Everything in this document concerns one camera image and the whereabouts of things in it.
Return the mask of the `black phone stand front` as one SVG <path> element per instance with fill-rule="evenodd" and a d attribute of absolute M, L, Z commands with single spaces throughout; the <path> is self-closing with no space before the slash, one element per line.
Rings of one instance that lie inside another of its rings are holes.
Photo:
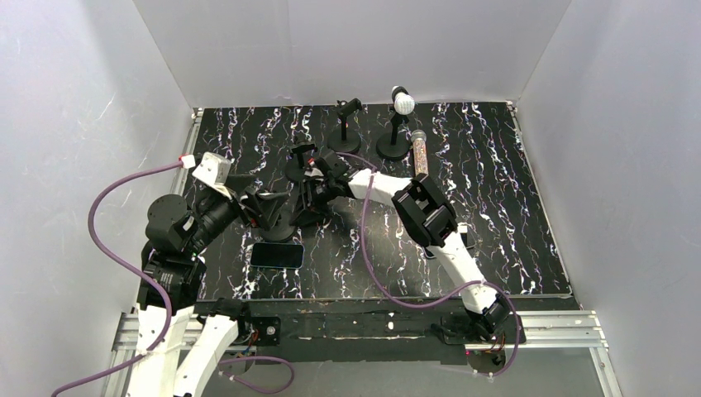
<path fill-rule="evenodd" d="M 297 228 L 290 223 L 291 211 L 286 207 L 289 200 L 288 192 L 258 193 L 260 209 L 264 224 L 260 226 L 259 234 L 265 242 L 282 243 L 293 238 Z"/>

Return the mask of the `black phone stand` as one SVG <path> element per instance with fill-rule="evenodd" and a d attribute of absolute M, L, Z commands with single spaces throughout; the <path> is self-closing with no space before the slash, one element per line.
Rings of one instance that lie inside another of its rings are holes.
<path fill-rule="evenodd" d="M 312 156 L 308 152 L 317 150 L 315 141 L 299 141 L 288 146 L 289 155 L 291 158 L 287 161 L 284 168 L 284 175 L 287 180 L 298 183 L 303 181 L 307 172 L 309 161 Z"/>
<path fill-rule="evenodd" d="M 282 243 L 293 238 L 297 228 L 290 223 L 291 211 L 286 207 L 289 200 L 288 192 L 258 193 L 260 209 L 264 224 L 260 226 L 259 234 L 265 242 Z"/>

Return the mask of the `black phone blue edge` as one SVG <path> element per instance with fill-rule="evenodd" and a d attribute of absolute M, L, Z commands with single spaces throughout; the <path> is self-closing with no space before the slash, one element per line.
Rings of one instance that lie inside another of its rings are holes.
<path fill-rule="evenodd" d="M 299 269 L 303 265 L 303 258 L 303 245 L 257 242 L 251 250 L 250 265 L 270 269 Z"/>

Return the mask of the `black phone silver edge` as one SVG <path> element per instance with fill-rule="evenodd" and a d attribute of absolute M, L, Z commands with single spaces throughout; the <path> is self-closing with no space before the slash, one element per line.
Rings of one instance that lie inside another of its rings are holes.
<path fill-rule="evenodd" d="M 473 237 L 473 234 L 471 233 L 471 230 L 469 228 L 469 225 L 466 222 L 459 222 L 457 224 L 457 232 L 460 235 L 460 238 L 467 250 L 471 250 L 474 248 L 475 245 L 475 239 Z M 423 249 L 423 256 L 425 259 L 432 260 L 435 259 L 435 255 L 428 250 L 427 248 Z"/>

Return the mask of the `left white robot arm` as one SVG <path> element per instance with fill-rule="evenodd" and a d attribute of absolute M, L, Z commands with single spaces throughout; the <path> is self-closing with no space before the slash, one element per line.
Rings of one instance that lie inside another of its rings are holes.
<path fill-rule="evenodd" d="M 268 238 L 294 233 L 282 207 L 287 194 L 246 188 L 205 188 L 189 202 L 178 194 L 156 199 L 147 211 L 147 244 L 141 270 L 146 279 L 137 294 L 141 359 L 132 367 L 128 396 L 199 396 L 229 347 L 239 359 L 255 356 L 255 347 L 278 333 L 271 318 L 255 318 L 239 299 L 218 299 L 205 312 L 196 305 L 206 266 L 201 254 L 239 221 Z M 264 335 L 264 328 L 274 330 Z"/>

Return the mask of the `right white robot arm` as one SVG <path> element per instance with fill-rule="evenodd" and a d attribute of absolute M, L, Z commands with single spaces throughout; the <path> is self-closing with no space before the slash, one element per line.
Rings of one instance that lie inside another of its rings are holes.
<path fill-rule="evenodd" d="M 292 223 L 302 227 L 320 221 L 339 197 L 394 208 L 409 237 L 438 260 L 455 284 L 470 318 L 468 332 L 487 340 L 500 331 L 511 313 L 508 300 L 485 284 L 459 232 L 456 211 L 428 175 L 406 178 L 356 169 L 341 154 L 323 151 L 303 163 Z"/>

